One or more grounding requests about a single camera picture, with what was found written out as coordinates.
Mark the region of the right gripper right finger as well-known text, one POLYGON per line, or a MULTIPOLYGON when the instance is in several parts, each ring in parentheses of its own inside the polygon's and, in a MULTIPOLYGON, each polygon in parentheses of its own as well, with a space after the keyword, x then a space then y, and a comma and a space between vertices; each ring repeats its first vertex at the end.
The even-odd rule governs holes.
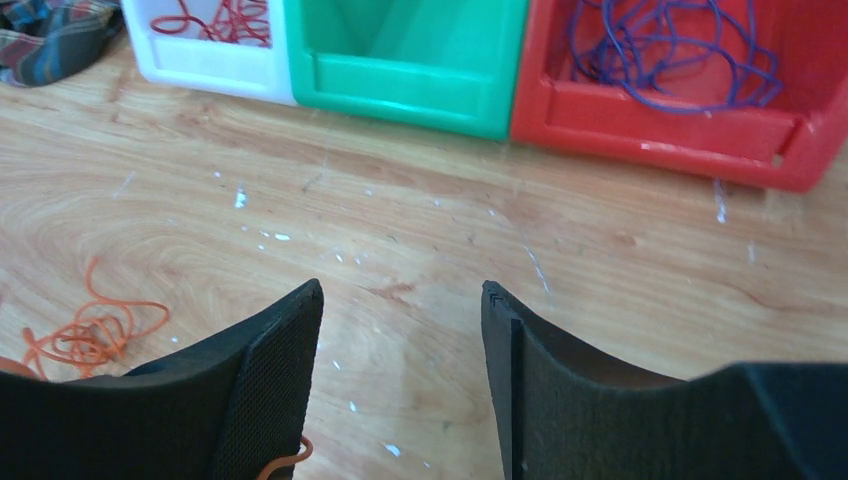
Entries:
POLYGON ((508 479, 843 479, 847 367, 740 362, 692 379, 618 359, 482 286, 508 479))

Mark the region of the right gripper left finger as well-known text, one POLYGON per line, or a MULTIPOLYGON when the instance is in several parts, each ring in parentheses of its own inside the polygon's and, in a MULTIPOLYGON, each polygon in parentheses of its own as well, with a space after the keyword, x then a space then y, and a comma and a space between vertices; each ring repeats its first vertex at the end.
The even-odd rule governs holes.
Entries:
POLYGON ((1 377, 5 479, 286 479, 303 428, 324 294, 263 311, 120 376, 1 377))

